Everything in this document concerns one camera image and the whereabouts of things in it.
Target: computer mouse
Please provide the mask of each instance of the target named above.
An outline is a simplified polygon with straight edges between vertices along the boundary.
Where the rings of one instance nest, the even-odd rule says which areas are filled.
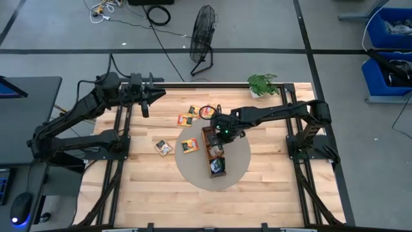
[[[25,192],[18,195],[10,208],[10,220],[15,225],[26,222],[32,206],[33,195]]]

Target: wooden box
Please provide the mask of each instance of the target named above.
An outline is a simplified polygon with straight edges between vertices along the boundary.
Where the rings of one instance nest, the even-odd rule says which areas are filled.
[[[225,151],[223,150],[223,147],[220,144],[220,148],[217,148],[217,146],[219,145],[219,142],[217,140],[217,138],[215,139],[210,139],[210,138],[214,138],[216,136],[216,131],[214,128],[211,128],[210,126],[204,127],[201,129],[201,135],[203,138],[203,143],[205,145],[205,155],[207,158],[207,167],[208,170],[211,174],[211,178],[213,177],[220,177],[220,176],[224,176],[226,175],[226,171],[225,171]],[[214,155],[211,154],[211,149],[212,147],[214,147]],[[219,159],[221,162],[224,163],[223,165],[223,171],[218,172],[218,173],[213,173],[212,172],[212,168],[211,168],[211,164],[212,162],[214,162],[216,159]]]

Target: wooden tabletop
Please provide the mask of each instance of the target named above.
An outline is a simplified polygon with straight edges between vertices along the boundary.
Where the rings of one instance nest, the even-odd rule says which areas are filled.
[[[298,101],[314,99],[310,83],[297,83],[295,88]],[[247,88],[169,88],[166,92],[150,107],[150,118],[143,118],[140,106],[133,106],[130,154],[122,174],[116,227],[146,227],[148,222],[155,227],[260,227],[262,222],[269,227],[303,226],[294,165],[285,141],[286,121],[265,122],[246,131],[252,152],[248,170],[237,184],[220,191],[193,186],[180,174],[173,152],[161,157],[155,150],[161,139],[174,146],[183,130],[176,125],[178,114],[186,113],[191,104],[221,104],[223,113],[229,113],[242,106],[282,105],[279,95],[253,99]],[[112,129],[115,114],[115,110],[106,111],[99,117],[95,134]],[[317,194],[344,222],[332,165],[327,160],[310,162]],[[99,198],[105,168],[106,161],[98,161],[84,174],[75,223]],[[315,222],[310,197],[306,197],[311,222]]]

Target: fan stand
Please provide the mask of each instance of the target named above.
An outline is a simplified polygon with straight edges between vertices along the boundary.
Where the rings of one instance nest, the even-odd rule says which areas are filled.
[[[198,64],[193,68],[193,70],[191,71],[191,75],[192,75],[192,77],[194,77],[196,74],[198,74],[198,73],[201,73],[201,72],[203,72],[203,71],[206,71],[206,70],[208,70],[209,68],[212,68],[212,66],[213,66],[213,48],[210,46],[209,47],[209,51],[211,52],[211,65],[209,65],[209,67],[206,67],[206,68],[204,68],[204,69],[202,69],[202,70],[199,70],[199,71],[196,71],[195,72],[195,69],[197,69],[197,67],[199,66],[199,64],[200,63],[202,63],[202,62],[205,62],[206,60],[201,60],[201,61],[199,61],[198,62]]]

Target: robotic arm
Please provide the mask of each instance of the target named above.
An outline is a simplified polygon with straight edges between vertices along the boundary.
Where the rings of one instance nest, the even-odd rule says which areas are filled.
[[[78,163],[77,158],[65,154],[64,151],[90,147],[104,148],[107,152],[121,150],[122,142],[115,130],[106,130],[100,135],[79,138],[59,139],[55,136],[85,119],[95,119],[102,115],[105,109],[114,106],[131,106],[139,103],[143,117],[148,117],[148,106],[166,92],[153,86],[151,73],[148,84],[144,84],[142,79],[140,74],[132,73],[129,84],[125,88],[120,88],[121,81],[116,73],[98,76],[93,82],[94,89],[76,102],[73,109],[35,129],[33,137],[27,141],[33,157],[51,165],[61,166],[67,163]]]
[[[262,122],[290,118],[303,119],[308,123],[305,130],[297,135],[301,138],[298,139],[301,141],[300,146],[311,144],[311,139],[316,133],[332,122],[328,104],[324,101],[313,100],[262,109],[247,106],[233,109],[229,115],[221,113],[221,108],[218,106],[211,117],[211,127],[220,131],[216,135],[223,144],[226,144],[233,142],[237,136],[244,137],[245,129],[259,126]]]

